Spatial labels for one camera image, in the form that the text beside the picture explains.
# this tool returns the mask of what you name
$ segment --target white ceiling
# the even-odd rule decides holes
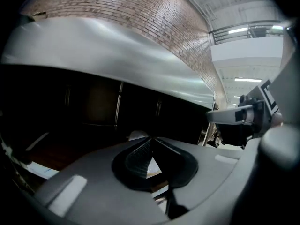
[[[203,15],[210,30],[253,21],[285,20],[272,0],[190,0],[190,2]],[[276,43],[273,43],[271,37],[239,41],[211,47],[212,60],[225,89],[229,106],[239,103],[239,99],[234,96],[247,94],[257,85],[255,82],[235,82],[235,77],[272,80],[279,73],[282,57],[282,38]]]
[[[236,77],[271,81],[278,75],[283,52],[282,37],[238,40],[211,47],[212,61],[229,104],[238,104],[258,83],[237,82]]]
[[[267,66],[235,66],[220,67],[218,73],[223,81],[223,86],[229,104],[238,104],[239,99],[234,96],[248,94],[258,83],[256,82],[236,82],[236,77],[260,78],[262,80],[273,80],[279,73],[278,67]]]
[[[190,0],[211,30],[239,23],[284,20],[272,0]]]

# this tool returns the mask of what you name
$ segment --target curved ceiling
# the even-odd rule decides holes
[[[284,20],[272,0],[190,0],[210,30],[262,20]]]
[[[256,82],[237,82],[236,77],[272,81],[280,71],[282,53],[282,37],[250,38],[212,46],[212,61],[228,103],[238,104],[238,97],[248,94],[257,85]]]
[[[11,34],[4,64],[64,68],[156,90],[211,108],[213,92],[163,46],[123,26],[95,18],[48,18]]]

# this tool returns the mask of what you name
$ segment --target wooden floor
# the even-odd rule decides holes
[[[60,171],[87,153],[125,141],[113,127],[81,126],[50,132],[26,158]]]

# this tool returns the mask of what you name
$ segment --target metal frame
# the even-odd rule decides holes
[[[252,21],[252,22],[242,22],[236,25],[231,25],[231,26],[227,26],[227,27],[223,27],[220,29],[216,29],[213,31],[209,32],[209,35],[211,34],[213,37],[213,42],[214,45],[219,44],[219,42],[227,40],[227,39],[231,39],[231,38],[239,38],[239,37],[244,37],[247,36],[247,38],[256,38],[256,35],[253,31],[253,28],[255,27],[262,27],[262,28],[266,28],[267,30],[269,30],[274,24],[278,24],[281,21],[278,20],[263,20],[263,21]],[[230,28],[236,28],[242,25],[247,25],[247,27],[249,28],[249,30],[245,31],[245,34],[242,35],[237,35],[237,36],[229,36],[228,31],[230,31]],[[279,32],[266,32],[267,34],[271,34],[271,35],[282,35],[283,33],[279,33]]]
[[[70,93],[71,93],[71,87],[70,85],[66,86],[66,92],[65,92],[65,106],[70,106]]]
[[[89,73],[207,108],[213,97],[199,75],[176,55],[132,30],[95,18],[47,18],[18,27],[1,62]]]
[[[122,91],[123,91],[123,86],[124,86],[124,82],[121,82],[120,89],[119,89],[117,108],[116,108],[116,118],[115,118],[115,121],[114,121],[114,126],[115,127],[118,125],[118,115],[119,115],[119,108],[120,108],[121,94],[122,94]]]
[[[214,110],[215,103],[216,103],[216,92],[214,92],[214,98],[213,98],[212,107],[211,107],[212,111]],[[209,139],[208,136],[210,135],[209,133],[213,129],[213,125],[214,125],[213,123],[210,123],[210,122],[208,123],[207,130],[206,130],[206,133],[205,133],[205,137],[204,137],[204,140],[203,140],[203,143],[202,143],[203,147],[205,147],[207,142],[208,142],[208,139]]]

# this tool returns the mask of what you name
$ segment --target white wall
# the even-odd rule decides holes
[[[213,10],[213,20],[211,21],[213,29],[218,29],[230,25],[236,25],[244,22],[262,21],[262,20],[284,20],[285,17],[278,9],[273,0],[231,0],[230,5],[220,6]],[[218,0],[211,0],[209,6]]]
[[[233,104],[228,104],[227,105],[227,109],[228,108],[235,108],[235,107],[237,107],[237,105],[233,105]]]
[[[211,47],[212,61],[239,58],[282,57],[282,37],[260,37],[237,40]]]

